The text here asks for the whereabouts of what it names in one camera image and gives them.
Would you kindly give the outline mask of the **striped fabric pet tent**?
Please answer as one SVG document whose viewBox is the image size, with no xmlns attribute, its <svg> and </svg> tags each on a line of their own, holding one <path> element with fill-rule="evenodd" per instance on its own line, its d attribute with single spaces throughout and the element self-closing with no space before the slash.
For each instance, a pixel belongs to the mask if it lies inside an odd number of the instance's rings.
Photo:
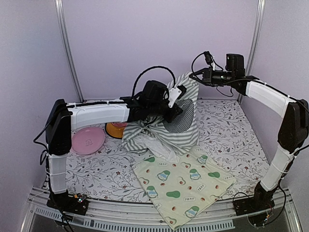
<svg viewBox="0 0 309 232">
<path fill-rule="evenodd" d="M 123 134 L 122 146 L 132 153 L 150 152 L 157 158 L 178 163 L 198 142 L 196 122 L 199 86 L 191 79 L 191 72 L 176 78 L 176 86 L 186 87 L 186 93 L 174 105 L 183 112 L 168 123 L 162 117 L 128 123 Z"/>
</svg>

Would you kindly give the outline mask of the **avocado print cushion mat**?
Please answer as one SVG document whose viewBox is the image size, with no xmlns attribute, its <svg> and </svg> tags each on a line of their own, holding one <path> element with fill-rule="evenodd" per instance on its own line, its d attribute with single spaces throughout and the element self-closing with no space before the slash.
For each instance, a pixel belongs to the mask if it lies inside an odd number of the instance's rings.
<svg viewBox="0 0 309 232">
<path fill-rule="evenodd" d="M 177 163 L 150 156 L 132 168 L 173 231 L 226 195 L 236 182 L 199 146 L 192 147 Z"/>
</svg>

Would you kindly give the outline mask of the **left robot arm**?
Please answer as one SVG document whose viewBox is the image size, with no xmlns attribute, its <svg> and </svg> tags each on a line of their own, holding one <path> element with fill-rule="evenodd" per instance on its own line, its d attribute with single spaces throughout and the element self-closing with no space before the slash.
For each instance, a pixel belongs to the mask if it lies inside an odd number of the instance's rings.
<svg viewBox="0 0 309 232">
<path fill-rule="evenodd" d="M 67 196 L 66 156 L 71 149 L 71 132 L 86 126 L 112 122 L 135 122 L 148 116 L 161 116 L 170 123 L 182 112 L 176 104 L 184 93 L 183 85 L 168 88 L 158 81 L 148 81 L 143 91 L 114 101 L 93 103 L 55 102 L 48 117 L 45 138 L 48 154 L 48 176 L 53 202 L 62 210 L 72 205 Z"/>
</svg>

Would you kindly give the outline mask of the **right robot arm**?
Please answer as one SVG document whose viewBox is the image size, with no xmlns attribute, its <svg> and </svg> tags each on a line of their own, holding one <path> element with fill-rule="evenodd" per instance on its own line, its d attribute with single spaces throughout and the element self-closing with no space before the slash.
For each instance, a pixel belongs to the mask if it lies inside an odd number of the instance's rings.
<svg viewBox="0 0 309 232">
<path fill-rule="evenodd" d="M 217 64 L 209 51 L 201 52 L 197 55 L 200 57 L 204 58 L 207 67 L 191 70 L 190 78 L 207 87 L 231 87 L 281 118 L 275 155 L 249 203 L 254 211 L 259 211 L 267 205 L 268 196 L 280 186 L 299 152 L 307 149 L 304 142 L 309 135 L 308 102 L 298 100 L 255 76 L 246 75 L 244 57 L 240 54 L 227 54 L 224 68 Z"/>
</svg>

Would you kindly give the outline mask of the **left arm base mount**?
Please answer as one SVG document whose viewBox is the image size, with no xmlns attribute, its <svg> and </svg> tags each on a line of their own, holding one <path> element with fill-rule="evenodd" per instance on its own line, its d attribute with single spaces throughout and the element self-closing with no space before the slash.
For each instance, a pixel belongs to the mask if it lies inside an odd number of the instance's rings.
<svg viewBox="0 0 309 232">
<path fill-rule="evenodd" d="M 70 195 L 68 191 L 55 194 L 52 191 L 46 204 L 50 208 L 57 209 L 59 212 L 68 212 L 85 216 L 88 210 L 89 201 L 83 194 Z"/>
</svg>

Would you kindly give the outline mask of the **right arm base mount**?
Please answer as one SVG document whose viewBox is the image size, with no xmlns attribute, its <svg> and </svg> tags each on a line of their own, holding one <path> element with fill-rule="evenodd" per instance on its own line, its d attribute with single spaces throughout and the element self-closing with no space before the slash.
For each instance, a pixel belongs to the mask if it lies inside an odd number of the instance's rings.
<svg viewBox="0 0 309 232">
<path fill-rule="evenodd" d="M 232 204 L 237 216 L 247 215 L 249 223 L 254 227 L 264 227 L 273 213 L 274 191 L 266 192 L 264 189 L 254 191 L 249 197 L 244 192 L 234 195 Z"/>
</svg>

